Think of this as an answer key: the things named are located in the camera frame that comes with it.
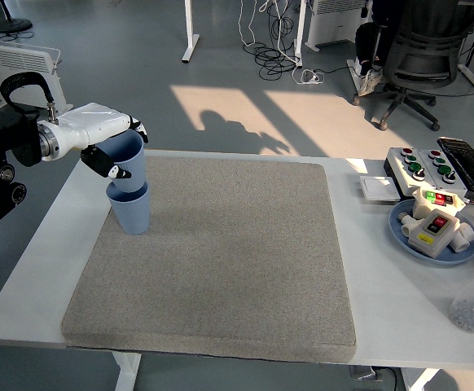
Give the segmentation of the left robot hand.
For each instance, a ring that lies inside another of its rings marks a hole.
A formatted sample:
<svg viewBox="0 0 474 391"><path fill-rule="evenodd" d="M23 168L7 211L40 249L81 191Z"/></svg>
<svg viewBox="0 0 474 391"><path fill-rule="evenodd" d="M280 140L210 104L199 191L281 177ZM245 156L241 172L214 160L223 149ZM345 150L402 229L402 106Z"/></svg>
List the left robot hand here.
<svg viewBox="0 0 474 391"><path fill-rule="evenodd" d="M133 173L121 168L97 147L99 143L127 130L136 131L145 143L148 141L141 121L98 103L88 103L66 112L56 124L47 127L54 138L46 160L57 160L72 149L80 149L83 163L104 178L129 179Z"/></svg>

